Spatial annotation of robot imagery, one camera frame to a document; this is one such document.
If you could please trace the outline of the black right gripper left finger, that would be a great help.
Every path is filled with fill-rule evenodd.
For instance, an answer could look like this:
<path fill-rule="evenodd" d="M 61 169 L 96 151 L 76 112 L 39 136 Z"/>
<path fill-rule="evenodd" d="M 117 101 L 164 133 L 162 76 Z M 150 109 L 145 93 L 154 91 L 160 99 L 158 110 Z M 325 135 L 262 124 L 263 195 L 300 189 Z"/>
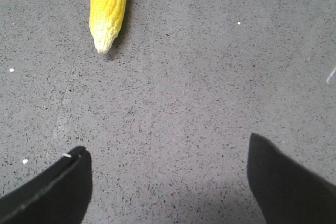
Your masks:
<path fill-rule="evenodd" d="M 91 156 L 77 146 L 1 198 L 1 223 L 81 223 L 91 196 Z"/>

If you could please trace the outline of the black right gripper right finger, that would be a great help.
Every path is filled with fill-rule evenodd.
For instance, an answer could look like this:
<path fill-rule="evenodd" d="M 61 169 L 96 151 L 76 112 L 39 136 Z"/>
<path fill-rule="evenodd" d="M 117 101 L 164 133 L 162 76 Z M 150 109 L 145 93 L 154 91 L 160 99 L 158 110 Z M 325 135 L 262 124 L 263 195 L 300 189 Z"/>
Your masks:
<path fill-rule="evenodd" d="M 335 223 L 335 185 L 253 133 L 247 177 L 266 223 Z"/>

